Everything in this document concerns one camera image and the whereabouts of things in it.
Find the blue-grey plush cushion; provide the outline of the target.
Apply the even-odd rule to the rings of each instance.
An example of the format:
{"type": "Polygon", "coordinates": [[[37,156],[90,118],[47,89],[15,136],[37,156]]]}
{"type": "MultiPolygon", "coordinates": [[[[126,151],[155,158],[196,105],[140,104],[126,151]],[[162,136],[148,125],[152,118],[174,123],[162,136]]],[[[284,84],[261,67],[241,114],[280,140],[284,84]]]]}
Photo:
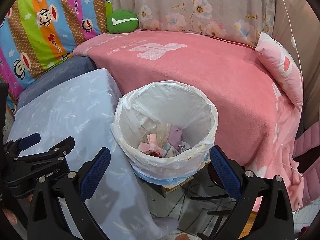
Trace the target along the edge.
{"type": "Polygon", "coordinates": [[[63,61],[23,90],[18,99],[17,110],[51,88],[96,69],[95,63],[89,57],[73,56],[63,61]]]}

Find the green plush toy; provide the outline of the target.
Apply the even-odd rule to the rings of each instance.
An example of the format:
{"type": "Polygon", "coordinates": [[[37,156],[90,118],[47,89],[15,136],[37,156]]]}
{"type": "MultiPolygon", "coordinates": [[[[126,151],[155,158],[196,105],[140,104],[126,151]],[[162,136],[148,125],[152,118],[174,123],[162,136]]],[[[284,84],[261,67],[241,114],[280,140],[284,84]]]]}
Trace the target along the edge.
{"type": "Polygon", "coordinates": [[[131,33],[138,28],[138,17],[129,11],[116,10],[112,12],[106,21],[109,34],[131,33]]]}

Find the grey floral quilt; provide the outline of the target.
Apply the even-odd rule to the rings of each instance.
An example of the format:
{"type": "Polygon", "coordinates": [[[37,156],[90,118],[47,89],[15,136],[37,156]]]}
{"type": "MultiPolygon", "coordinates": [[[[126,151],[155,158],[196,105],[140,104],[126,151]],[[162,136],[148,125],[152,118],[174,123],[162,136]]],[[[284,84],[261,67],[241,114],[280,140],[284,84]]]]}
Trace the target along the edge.
{"type": "Polygon", "coordinates": [[[197,33],[255,47],[272,34],[276,0],[112,0],[138,16],[139,28],[197,33]]]}

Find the small pink printed pillow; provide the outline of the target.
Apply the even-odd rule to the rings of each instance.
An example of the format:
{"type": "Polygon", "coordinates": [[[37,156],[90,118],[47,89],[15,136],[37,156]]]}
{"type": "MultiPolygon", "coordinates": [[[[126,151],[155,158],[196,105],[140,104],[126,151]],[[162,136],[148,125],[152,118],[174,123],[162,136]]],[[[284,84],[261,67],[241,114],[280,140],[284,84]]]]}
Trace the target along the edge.
{"type": "Polygon", "coordinates": [[[255,51],[260,62],[293,105],[301,110],[303,106],[302,74],[289,52],[264,32],[259,35],[255,51]]]}

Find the white lined trash bin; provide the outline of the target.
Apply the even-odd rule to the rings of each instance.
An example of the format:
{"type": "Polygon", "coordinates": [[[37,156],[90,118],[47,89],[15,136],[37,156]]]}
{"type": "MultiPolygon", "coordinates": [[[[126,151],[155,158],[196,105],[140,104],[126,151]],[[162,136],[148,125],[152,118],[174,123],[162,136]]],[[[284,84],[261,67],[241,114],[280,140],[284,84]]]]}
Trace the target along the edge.
{"type": "Polygon", "coordinates": [[[137,176],[171,185],[194,175],[209,159],[218,119],[202,91],[162,81],[120,98],[111,130],[137,176]]]}

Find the cream tulle mesh fabric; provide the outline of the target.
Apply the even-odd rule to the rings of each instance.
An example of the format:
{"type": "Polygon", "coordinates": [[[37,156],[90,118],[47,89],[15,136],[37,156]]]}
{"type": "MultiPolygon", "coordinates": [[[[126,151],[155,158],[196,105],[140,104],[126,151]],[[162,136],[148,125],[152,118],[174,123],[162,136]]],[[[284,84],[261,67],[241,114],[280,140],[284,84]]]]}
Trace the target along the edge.
{"type": "Polygon", "coordinates": [[[151,119],[146,120],[139,128],[139,131],[143,135],[142,142],[148,142],[146,136],[155,133],[157,135],[157,145],[160,148],[164,148],[168,143],[170,127],[171,124],[169,123],[153,122],[151,119]]]}

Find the pink quilted garment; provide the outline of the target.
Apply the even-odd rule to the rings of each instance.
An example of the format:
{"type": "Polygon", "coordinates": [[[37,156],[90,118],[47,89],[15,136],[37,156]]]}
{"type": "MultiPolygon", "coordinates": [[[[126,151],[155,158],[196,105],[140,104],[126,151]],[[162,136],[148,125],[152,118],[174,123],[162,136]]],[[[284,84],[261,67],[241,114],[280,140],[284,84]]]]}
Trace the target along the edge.
{"type": "Polygon", "coordinates": [[[303,206],[319,198],[319,121],[295,140],[293,159],[304,177],[303,206]]]}

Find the cardboard box under bin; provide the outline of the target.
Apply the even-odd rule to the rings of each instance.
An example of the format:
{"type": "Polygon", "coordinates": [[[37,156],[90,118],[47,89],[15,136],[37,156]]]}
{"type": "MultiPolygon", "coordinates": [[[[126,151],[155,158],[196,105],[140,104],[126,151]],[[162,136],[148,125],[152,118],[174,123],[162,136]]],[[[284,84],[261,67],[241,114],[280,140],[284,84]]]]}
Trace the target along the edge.
{"type": "Polygon", "coordinates": [[[175,185],[166,185],[166,186],[160,186],[161,189],[161,195],[164,198],[167,198],[168,194],[174,192],[175,190],[179,189],[180,187],[182,187],[183,185],[189,183],[190,181],[192,181],[195,178],[195,176],[191,176],[185,180],[183,180],[182,182],[175,184],[175,185]]]}

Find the pink blanket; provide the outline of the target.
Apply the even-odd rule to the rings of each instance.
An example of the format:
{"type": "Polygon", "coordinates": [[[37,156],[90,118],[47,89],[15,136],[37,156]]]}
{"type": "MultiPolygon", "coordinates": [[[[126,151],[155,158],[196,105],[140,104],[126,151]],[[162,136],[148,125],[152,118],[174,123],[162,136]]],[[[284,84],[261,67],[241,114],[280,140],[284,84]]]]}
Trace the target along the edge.
{"type": "Polygon", "coordinates": [[[108,70],[123,94],[167,80],[202,90],[217,108],[215,141],[225,154],[261,177],[282,176],[292,208],[303,205],[303,176],[292,156],[302,109],[255,49],[199,34],[135,31],[98,35],[73,54],[108,70]]]}

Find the colourful monkey-print pillow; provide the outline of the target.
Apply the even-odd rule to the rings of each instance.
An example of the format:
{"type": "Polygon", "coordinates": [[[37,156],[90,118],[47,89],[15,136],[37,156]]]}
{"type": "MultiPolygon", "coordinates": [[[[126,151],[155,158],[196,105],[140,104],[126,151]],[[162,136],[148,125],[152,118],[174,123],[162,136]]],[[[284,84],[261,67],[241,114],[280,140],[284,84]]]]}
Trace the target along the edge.
{"type": "Polygon", "coordinates": [[[107,31],[111,0],[16,0],[1,23],[1,82],[7,108],[82,42],[107,31]]]}

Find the dark red velvet scrunchie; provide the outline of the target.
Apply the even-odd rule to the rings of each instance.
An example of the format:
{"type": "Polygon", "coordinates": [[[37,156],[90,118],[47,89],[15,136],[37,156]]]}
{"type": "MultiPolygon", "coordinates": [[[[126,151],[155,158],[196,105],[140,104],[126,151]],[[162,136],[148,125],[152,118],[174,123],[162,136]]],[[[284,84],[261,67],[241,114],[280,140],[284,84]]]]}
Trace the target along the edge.
{"type": "Polygon", "coordinates": [[[158,153],[157,151],[152,151],[152,150],[147,151],[146,155],[151,155],[151,156],[154,156],[157,158],[162,158],[162,155],[160,153],[158,153]]]}

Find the pink striped cloth piece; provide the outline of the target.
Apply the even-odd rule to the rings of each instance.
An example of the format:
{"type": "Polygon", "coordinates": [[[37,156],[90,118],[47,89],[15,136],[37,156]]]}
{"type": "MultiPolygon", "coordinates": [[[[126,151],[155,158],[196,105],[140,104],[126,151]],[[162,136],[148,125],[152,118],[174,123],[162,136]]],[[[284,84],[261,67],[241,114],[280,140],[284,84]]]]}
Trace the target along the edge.
{"type": "Polygon", "coordinates": [[[160,148],[157,145],[157,135],[155,133],[151,133],[146,136],[148,142],[141,142],[137,148],[140,152],[146,154],[147,151],[157,151],[164,157],[164,155],[167,153],[164,149],[160,148]]]}

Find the mauve purple cloth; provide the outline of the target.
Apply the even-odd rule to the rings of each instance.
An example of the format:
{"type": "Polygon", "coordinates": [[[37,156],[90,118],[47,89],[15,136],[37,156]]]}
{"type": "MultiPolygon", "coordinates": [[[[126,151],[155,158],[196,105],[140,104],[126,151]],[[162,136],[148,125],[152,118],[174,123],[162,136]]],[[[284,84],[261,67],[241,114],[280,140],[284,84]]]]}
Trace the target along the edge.
{"type": "Polygon", "coordinates": [[[182,131],[175,126],[170,127],[170,131],[168,135],[168,143],[178,151],[180,148],[181,142],[182,142],[182,131]]]}

